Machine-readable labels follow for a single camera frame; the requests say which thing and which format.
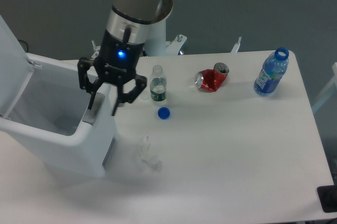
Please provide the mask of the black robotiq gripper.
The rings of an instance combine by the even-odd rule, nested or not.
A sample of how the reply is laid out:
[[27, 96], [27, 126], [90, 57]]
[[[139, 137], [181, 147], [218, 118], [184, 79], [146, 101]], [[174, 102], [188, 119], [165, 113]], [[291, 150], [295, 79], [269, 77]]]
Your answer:
[[[95, 60], [85, 57], [79, 59], [77, 70], [80, 89], [91, 95], [87, 109], [92, 109], [96, 93], [102, 82], [117, 87], [117, 98], [112, 116], [115, 116], [120, 104], [131, 104], [135, 101], [147, 87], [147, 78], [136, 73], [136, 65], [143, 47], [143, 43], [124, 43], [105, 31], [98, 57]], [[93, 83], [90, 82], [87, 74], [91, 67], [94, 67], [98, 74], [98, 78]], [[132, 79], [135, 80], [135, 87], [128, 93], [124, 93], [124, 84]]]

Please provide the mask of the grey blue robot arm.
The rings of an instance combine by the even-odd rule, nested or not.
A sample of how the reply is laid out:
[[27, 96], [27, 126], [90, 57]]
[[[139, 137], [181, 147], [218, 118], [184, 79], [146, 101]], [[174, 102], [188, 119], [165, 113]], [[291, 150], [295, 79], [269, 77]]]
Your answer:
[[91, 96], [88, 109], [93, 107], [103, 83], [117, 88], [115, 107], [131, 104], [145, 89], [147, 79], [136, 73], [136, 66], [160, 3], [161, 0], [114, 0], [98, 56], [82, 57], [77, 63], [80, 89]]

